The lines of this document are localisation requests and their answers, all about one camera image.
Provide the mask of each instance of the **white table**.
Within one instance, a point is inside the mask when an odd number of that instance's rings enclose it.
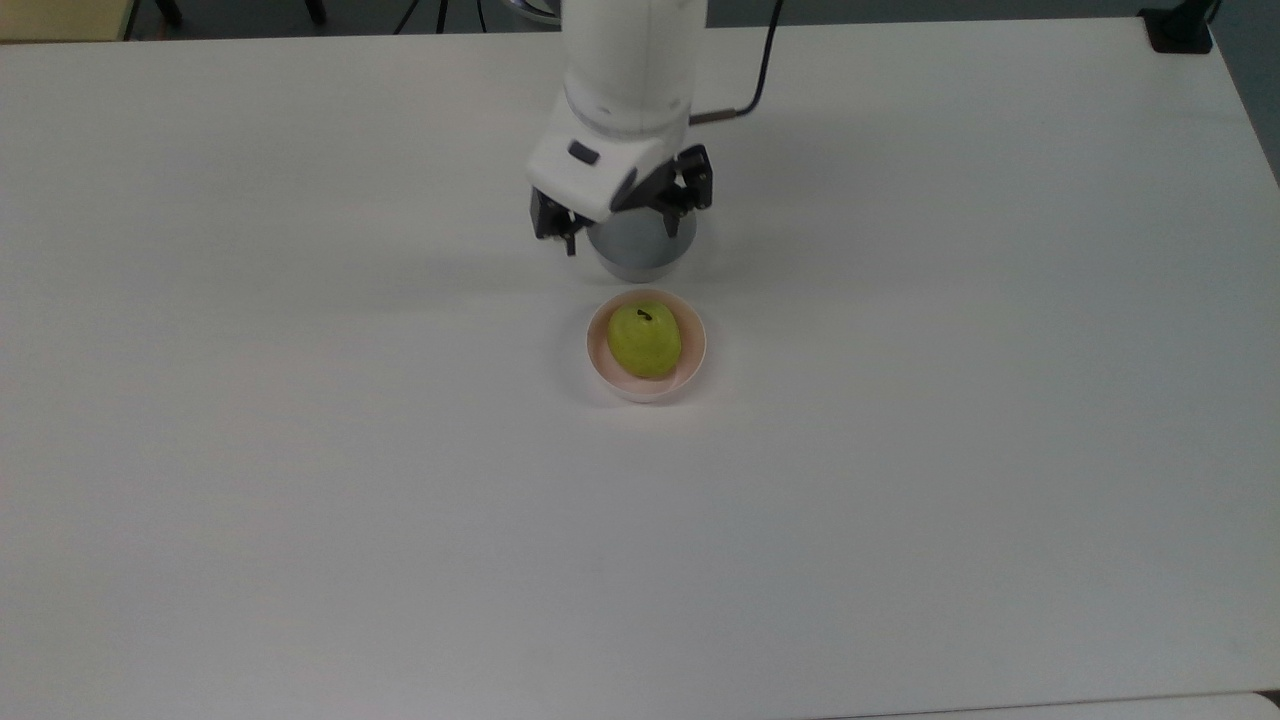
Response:
[[[758,29],[708,33],[699,109]],[[1280,685],[1280,192],[1135,19],[783,28],[662,283],[554,36],[0,49],[0,716],[768,720]]]

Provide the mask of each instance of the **white bowl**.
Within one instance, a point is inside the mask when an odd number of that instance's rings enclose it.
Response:
[[[660,378],[637,378],[622,369],[609,351],[608,327],[613,311],[628,302],[657,300],[671,309],[680,328],[680,359]],[[682,388],[698,373],[707,355],[707,329],[694,309],[680,297],[655,288],[640,288],[614,296],[595,311],[586,327],[586,355],[609,389],[631,402],[653,402]]]

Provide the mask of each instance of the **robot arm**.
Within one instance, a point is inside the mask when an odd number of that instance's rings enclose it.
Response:
[[[681,151],[707,0],[567,0],[562,23],[564,87],[527,168],[535,233],[572,255],[579,229],[652,208],[673,237],[712,200],[705,150]]]

